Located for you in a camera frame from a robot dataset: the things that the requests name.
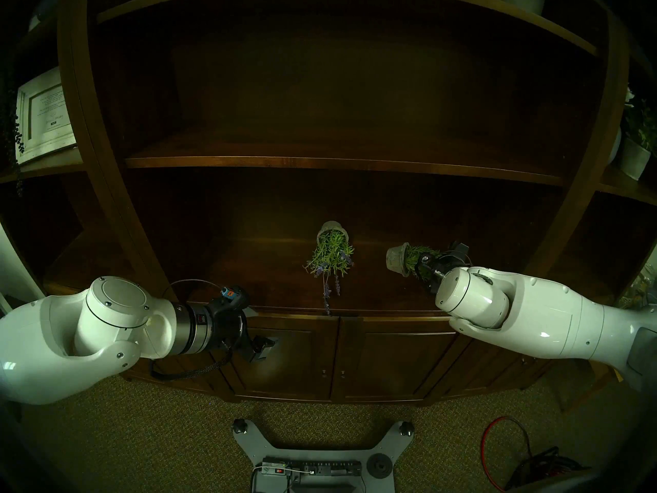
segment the red cable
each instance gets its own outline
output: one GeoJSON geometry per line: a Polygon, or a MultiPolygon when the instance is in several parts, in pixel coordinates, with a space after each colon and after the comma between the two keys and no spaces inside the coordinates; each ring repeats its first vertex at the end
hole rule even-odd
{"type": "Polygon", "coordinates": [[[520,429],[522,429],[522,433],[525,437],[525,443],[527,443],[527,452],[529,453],[530,457],[532,456],[532,450],[529,448],[529,435],[527,435],[527,431],[525,431],[525,428],[516,419],[514,419],[513,417],[498,417],[488,425],[488,427],[484,431],[484,434],[481,436],[481,466],[484,467],[484,473],[486,474],[486,477],[488,477],[490,483],[493,486],[495,486],[495,488],[498,491],[505,491],[505,489],[501,488],[491,477],[490,472],[488,471],[488,467],[486,467],[486,455],[484,453],[484,450],[486,448],[486,436],[488,436],[488,432],[493,428],[495,424],[504,420],[515,422],[518,426],[520,426],[520,429]]]}

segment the black knob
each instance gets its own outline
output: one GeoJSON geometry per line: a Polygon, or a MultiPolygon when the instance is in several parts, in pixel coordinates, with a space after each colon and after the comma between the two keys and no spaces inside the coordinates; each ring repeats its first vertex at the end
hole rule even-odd
{"type": "Polygon", "coordinates": [[[415,426],[412,422],[402,422],[399,426],[399,434],[403,437],[412,437],[415,432],[415,426]]]}
{"type": "Polygon", "coordinates": [[[233,421],[233,432],[237,434],[246,433],[247,424],[244,419],[235,419],[233,421]]]}

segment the gray metal base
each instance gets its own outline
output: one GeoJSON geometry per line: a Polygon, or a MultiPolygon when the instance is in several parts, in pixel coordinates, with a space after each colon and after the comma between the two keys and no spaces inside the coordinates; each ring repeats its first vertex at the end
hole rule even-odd
{"type": "MultiPolygon", "coordinates": [[[[397,458],[413,441],[413,425],[402,421],[395,422],[386,436],[373,448],[367,450],[297,450],[279,449],[271,445],[258,427],[248,419],[239,419],[233,424],[235,441],[244,450],[253,466],[259,465],[264,458],[279,458],[290,461],[360,461],[363,465],[360,477],[317,476],[296,474],[299,482],[292,484],[290,491],[306,491],[306,488],[331,488],[340,485],[353,486],[353,493],[394,493],[393,472],[384,479],[377,479],[367,470],[367,460],[377,453],[385,454],[394,467],[397,458]]],[[[288,484],[285,476],[264,475],[258,470],[254,479],[253,492],[284,493],[288,484]]]]}

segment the metal plate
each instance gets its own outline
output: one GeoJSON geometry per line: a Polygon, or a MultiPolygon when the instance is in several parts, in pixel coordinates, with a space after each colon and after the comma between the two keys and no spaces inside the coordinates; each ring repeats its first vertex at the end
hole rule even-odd
{"type": "MultiPolygon", "coordinates": [[[[298,449],[279,449],[270,444],[258,429],[256,424],[248,419],[246,423],[246,432],[236,433],[233,431],[233,437],[239,446],[249,457],[253,466],[257,466],[266,457],[288,459],[291,461],[360,461],[363,464],[363,472],[360,477],[318,477],[314,475],[296,474],[300,476],[300,486],[339,486],[351,485],[354,492],[365,493],[394,493],[395,481],[394,472],[385,479],[376,479],[366,468],[368,459],[377,453],[385,454],[390,458],[394,467],[395,462],[402,452],[413,441],[413,434],[401,434],[401,425],[403,421],[393,424],[383,439],[373,448],[366,450],[298,450],[298,449]]],[[[288,484],[287,477],[275,475],[263,475],[256,473],[254,479],[254,491],[258,493],[283,493],[288,484]]]]}

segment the potted plant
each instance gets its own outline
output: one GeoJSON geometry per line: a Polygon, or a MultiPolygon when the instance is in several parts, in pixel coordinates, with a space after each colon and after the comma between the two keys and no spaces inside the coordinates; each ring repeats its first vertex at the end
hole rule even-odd
{"type": "MultiPolygon", "coordinates": [[[[399,245],[398,247],[391,247],[386,253],[386,267],[388,270],[400,273],[404,277],[409,276],[411,272],[416,278],[418,277],[415,271],[415,266],[418,264],[420,256],[425,252],[430,253],[432,256],[439,256],[440,251],[431,249],[425,245],[410,245],[408,242],[399,245]]],[[[431,279],[431,272],[424,266],[419,265],[417,269],[425,281],[431,279]]]]}
{"type": "Polygon", "coordinates": [[[625,141],[619,160],[623,173],[638,180],[657,147],[657,114],[646,99],[625,106],[625,141]]]}
{"type": "Polygon", "coordinates": [[[349,244],[347,231],[337,221],[325,222],[317,234],[317,248],[313,253],[313,258],[307,261],[304,268],[306,271],[310,269],[315,277],[322,276],[324,308],[329,316],[331,315],[329,298],[332,290],[328,283],[333,275],[335,291],[340,296],[338,274],[344,277],[344,274],[353,266],[352,254],[353,246],[349,244]]]}

